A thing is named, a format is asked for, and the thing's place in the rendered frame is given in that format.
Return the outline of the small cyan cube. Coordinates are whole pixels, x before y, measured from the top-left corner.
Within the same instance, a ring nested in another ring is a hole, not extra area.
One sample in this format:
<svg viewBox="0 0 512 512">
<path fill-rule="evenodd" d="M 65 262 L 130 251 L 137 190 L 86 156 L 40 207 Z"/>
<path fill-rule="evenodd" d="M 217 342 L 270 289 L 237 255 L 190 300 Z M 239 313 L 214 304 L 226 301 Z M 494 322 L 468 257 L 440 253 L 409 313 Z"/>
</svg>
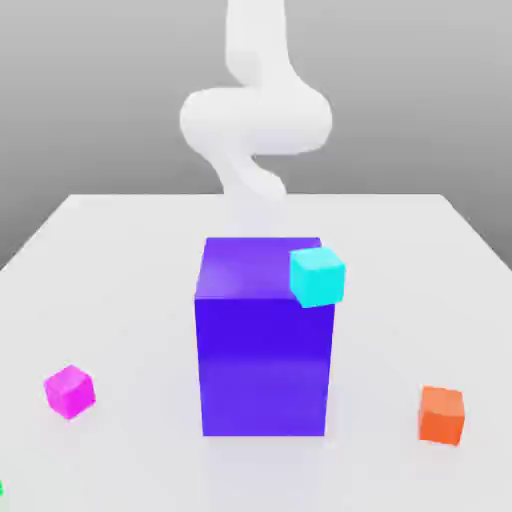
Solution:
<svg viewBox="0 0 512 512">
<path fill-rule="evenodd" d="M 345 277 L 344 262 L 328 247 L 290 252 L 290 289 L 303 308 L 340 303 Z"/>
</svg>

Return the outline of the small magenta cube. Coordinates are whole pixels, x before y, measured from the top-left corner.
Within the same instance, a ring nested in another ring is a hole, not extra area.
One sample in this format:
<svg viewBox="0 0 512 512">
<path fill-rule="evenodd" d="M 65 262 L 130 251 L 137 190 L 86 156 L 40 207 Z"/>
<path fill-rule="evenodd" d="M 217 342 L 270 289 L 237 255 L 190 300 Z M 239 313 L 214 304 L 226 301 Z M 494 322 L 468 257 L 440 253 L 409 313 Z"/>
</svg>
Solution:
<svg viewBox="0 0 512 512">
<path fill-rule="evenodd" d="M 49 406 L 71 420 L 96 402 L 93 380 L 74 365 L 68 365 L 44 381 Z"/>
</svg>

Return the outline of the small orange cube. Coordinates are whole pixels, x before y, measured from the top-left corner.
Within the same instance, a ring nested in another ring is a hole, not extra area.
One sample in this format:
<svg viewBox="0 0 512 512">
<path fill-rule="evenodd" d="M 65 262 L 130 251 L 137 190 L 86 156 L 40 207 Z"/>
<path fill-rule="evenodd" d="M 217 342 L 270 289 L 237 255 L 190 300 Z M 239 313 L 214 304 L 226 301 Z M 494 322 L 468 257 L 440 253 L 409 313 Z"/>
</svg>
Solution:
<svg viewBox="0 0 512 512">
<path fill-rule="evenodd" d="M 457 390 L 424 386 L 418 412 L 420 440 L 458 446 L 465 423 L 463 394 Z"/>
</svg>

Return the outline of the large purple box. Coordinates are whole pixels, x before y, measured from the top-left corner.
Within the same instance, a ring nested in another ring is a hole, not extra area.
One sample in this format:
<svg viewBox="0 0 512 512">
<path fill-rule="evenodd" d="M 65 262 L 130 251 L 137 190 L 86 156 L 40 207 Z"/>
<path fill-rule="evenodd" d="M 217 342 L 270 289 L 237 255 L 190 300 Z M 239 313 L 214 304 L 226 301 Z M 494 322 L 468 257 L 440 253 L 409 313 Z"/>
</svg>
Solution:
<svg viewBox="0 0 512 512">
<path fill-rule="evenodd" d="M 209 237 L 194 296 L 206 436 L 322 436 L 335 309 L 306 309 L 290 253 L 317 238 Z"/>
</svg>

